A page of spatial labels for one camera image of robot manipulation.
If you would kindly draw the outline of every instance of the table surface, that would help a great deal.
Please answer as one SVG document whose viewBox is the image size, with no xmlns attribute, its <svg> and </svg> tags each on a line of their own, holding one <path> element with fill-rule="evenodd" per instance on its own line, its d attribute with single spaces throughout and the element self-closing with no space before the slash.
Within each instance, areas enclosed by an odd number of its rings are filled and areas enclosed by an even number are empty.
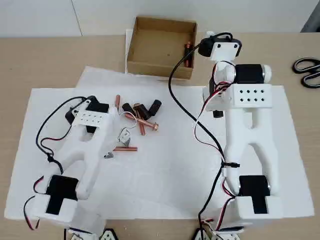
<svg viewBox="0 0 320 240">
<path fill-rule="evenodd" d="M 242 51 L 236 63 L 261 63 L 272 68 L 272 84 L 284 85 L 289 100 L 300 152 L 311 189 L 315 216 L 275 220 L 247 229 L 244 240 L 318 239 L 320 237 L 320 89 L 300 85 L 301 75 L 291 71 L 300 57 L 320 59 L 320 33 L 238 33 Z M 10 178 L 24 116 L 32 88 L 73 88 L 85 66 L 124 71 L 125 36 L 55 38 L 0 38 L 0 208 L 4 212 Z M 212 62 L 195 56 L 187 84 L 206 85 Z M 196 220 L 109 220 L 120 240 L 188 240 Z M 24 221 L 0 219 L 0 238 L 6 240 L 62 239 L 63 230 L 41 222 L 30 231 Z"/>
</svg>

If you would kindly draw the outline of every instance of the scissors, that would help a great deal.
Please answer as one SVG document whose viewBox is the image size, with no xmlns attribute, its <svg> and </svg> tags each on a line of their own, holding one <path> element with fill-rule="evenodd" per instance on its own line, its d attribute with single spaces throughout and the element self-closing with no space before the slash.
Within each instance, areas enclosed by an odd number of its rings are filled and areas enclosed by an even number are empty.
<svg viewBox="0 0 320 240">
<path fill-rule="evenodd" d="M 298 65 L 300 63 L 310 63 L 309 66 L 304 67 L 304 68 L 299 68 Z M 292 65 L 292 70 L 296 74 L 304 74 L 304 73 L 310 73 L 308 75 L 305 75 L 301 79 L 301 84 L 308 88 L 308 89 L 317 89 L 320 88 L 320 83 L 318 84 L 310 84 L 308 81 L 310 79 L 315 79 L 317 77 L 320 77 L 320 60 L 313 58 L 313 57 L 303 57 L 298 59 L 297 61 L 294 62 Z"/>
</svg>

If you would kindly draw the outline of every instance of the copper bolt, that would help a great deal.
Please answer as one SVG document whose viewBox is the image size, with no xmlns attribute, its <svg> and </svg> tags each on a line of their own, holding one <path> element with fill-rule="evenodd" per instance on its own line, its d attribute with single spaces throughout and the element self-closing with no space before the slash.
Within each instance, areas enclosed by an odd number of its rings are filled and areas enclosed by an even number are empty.
<svg viewBox="0 0 320 240">
<path fill-rule="evenodd" d="M 119 110 L 120 95 L 115 96 L 115 107 Z"/>
<path fill-rule="evenodd" d="M 113 149 L 114 152 L 136 152 L 138 148 L 136 146 L 116 146 Z"/>
<path fill-rule="evenodd" d="M 133 105 L 133 109 L 135 109 L 135 107 L 139 106 L 140 103 L 135 103 Z M 140 116 L 140 113 L 138 110 L 135 110 L 135 115 L 137 116 L 138 119 L 141 119 L 141 116 Z M 142 136 L 145 136 L 146 135 L 146 130 L 145 130 L 145 126 L 142 124 L 142 123 L 138 123 L 139 124 L 139 128 L 140 128 L 140 133 Z"/>
<path fill-rule="evenodd" d="M 125 113 L 124 115 L 125 115 L 125 117 L 126 117 L 127 119 L 132 119 L 132 120 L 135 119 L 132 115 L 130 115 L 130 114 L 128 114 L 128 113 Z M 158 130 L 159 125 L 158 125 L 158 123 L 156 123 L 156 122 L 155 122 L 155 123 L 152 123 L 152 122 L 149 122 L 149 121 L 140 119 L 140 118 L 136 118 L 136 121 L 137 121 L 138 123 L 141 123 L 141 124 L 149 127 L 149 128 L 152 128 L 152 130 L 154 130 L 154 131 L 157 131 L 157 130 Z"/>
</svg>

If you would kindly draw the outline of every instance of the white wire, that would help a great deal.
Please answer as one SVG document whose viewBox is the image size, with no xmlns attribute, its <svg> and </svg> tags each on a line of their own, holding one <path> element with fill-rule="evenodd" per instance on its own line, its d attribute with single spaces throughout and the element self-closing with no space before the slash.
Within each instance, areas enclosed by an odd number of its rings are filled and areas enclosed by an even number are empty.
<svg viewBox="0 0 320 240">
<path fill-rule="evenodd" d="M 121 113 L 119 114 L 119 116 L 121 116 L 121 115 L 123 115 L 123 114 L 130 114 L 130 115 L 134 118 L 135 123 L 134 123 L 133 126 L 125 126 L 124 128 L 122 128 L 121 131 L 120 131 L 120 133 L 119 133 L 118 139 L 120 138 L 120 136 L 121 136 L 121 134 L 122 134 L 122 132 L 123 132 L 124 130 L 127 130 L 127 131 L 130 133 L 130 135 L 131 135 L 131 132 L 130 132 L 128 129 L 133 129 L 133 128 L 135 128 L 135 127 L 137 126 L 137 123 L 138 123 L 136 116 L 133 115 L 132 112 L 123 111 L 123 112 L 121 112 Z"/>
<path fill-rule="evenodd" d="M 123 114 L 130 114 L 130 115 L 134 118 L 134 121 L 135 121 L 135 123 L 134 123 L 133 126 L 131 126 L 131 127 L 126 126 L 126 127 L 124 127 L 124 128 L 125 128 L 125 129 L 133 129 L 133 128 L 135 128 L 135 127 L 137 126 L 137 124 L 138 124 L 138 121 L 137 121 L 136 116 L 133 115 L 132 112 L 129 112 L 129 111 L 123 111 L 122 113 L 119 114 L 119 116 L 121 116 L 121 115 L 123 115 Z"/>
<path fill-rule="evenodd" d="M 201 112 L 199 113 L 199 116 L 197 117 L 197 119 L 196 119 L 196 121 L 195 121 L 195 125 L 194 125 L 194 127 L 193 127 L 193 132 L 196 131 L 198 122 L 199 122 L 199 120 L 200 120 L 200 117 L 201 117 L 202 113 L 206 110 L 207 105 L 211 102 L 211 100 L 212 100 L 215 96 L 217 96 L 217 95 L 218 95 L 220 92 L 222 92 L 222 91 L 223 91 L 223 89 L 221 89 L 220 91 L 218 91 L 215 95 L 210 96 L 209 100 L 208 100 L 208 101 L 206 102 L 206 104 L 204 105 L 203 110 L 201 109 Z"/>
</svg>

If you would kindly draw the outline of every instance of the open cardboard box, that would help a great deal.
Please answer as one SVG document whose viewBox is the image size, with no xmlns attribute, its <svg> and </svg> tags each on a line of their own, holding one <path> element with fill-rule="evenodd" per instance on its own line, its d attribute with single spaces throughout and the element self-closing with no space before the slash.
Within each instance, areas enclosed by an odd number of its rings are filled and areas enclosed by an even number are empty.
<svg viewBox="0 0 320 240">
<path fill-rule="evenodd" d="M 127 69 L 129 73 L 169 77 L 172 69 L 185 53 L 188 41 L 194 46 L 197 24 L 137 16 L 130 43 Z M 190 79 L 194 68 L 182 63 L 173 77 Z"/>
</svg>

